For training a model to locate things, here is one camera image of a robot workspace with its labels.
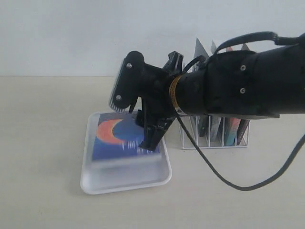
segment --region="white wire rack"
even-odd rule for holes
[[[199,117],[192,117],[192,116],[182,116],[181,117],[184,125],[194,138],[196,144],[201,149],[219,149],[219,148],[246,148],[249,144],[249,130],[250,130],[250,124],[248,125],[243,139],[241,140],[240,144],[237,145],[237,142],[234,141],[234,144],[232,146],[225,146],[224,145],[224,130],[225,130],[225,118],[222,118],[222,121],[219,126],[219,130],[217,133],[217,138],[215,141],[211,141],[211,117],[209,116],[207,128],[205,129],[205,134],[203,137],[200,137],[198,135],[198,123],[199,123]],[[195,149],[195,147],[192,145],[191,141],[188,139],[187,135],[185,134],[184,130],[182,129],[181,125],[179,125],[179,131],[180,131],[180,139],[182,143],[182,149]]]

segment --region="white foam tray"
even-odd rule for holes
[[[172,177],[165,140],[161,142],[162,160],[143,165],[132,165],[114,168],[92,168],[91,156],[98,127],[100,114],[90,115],[87,124],[85,149],[81,169],[81,188],[91,195],[119,192],[137,188],[164,185]]]

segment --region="table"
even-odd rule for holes
[[[161,187],[89,196],[80,188],[88,116],[108,111],[113,77],[0,77],[1,228],[305,227],[305,148],[274,183],[222,183],[194,150],[165,136],[173,169]],[[305,115],[252,121],[247,149],[205,150],[230,181],[273,175],[305,131]]]

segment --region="white wall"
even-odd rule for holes
[[[304,0],[0,0],[0,75],[115,75],[131,50],[158,66],[173,50],[189,61],[197,36],[298,36],[304,12]]]

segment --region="orange band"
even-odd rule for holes
[[[177,76],[176,78],[174,78],[174,80],[172,81],[170,88],[169,88],[169,95],[171,97],[173,106],[175,108],[179,107],[178,103],[177,103],[177,99],[176,99],[176,87],[178,84],[178,81],[180,80],[181,76]]]

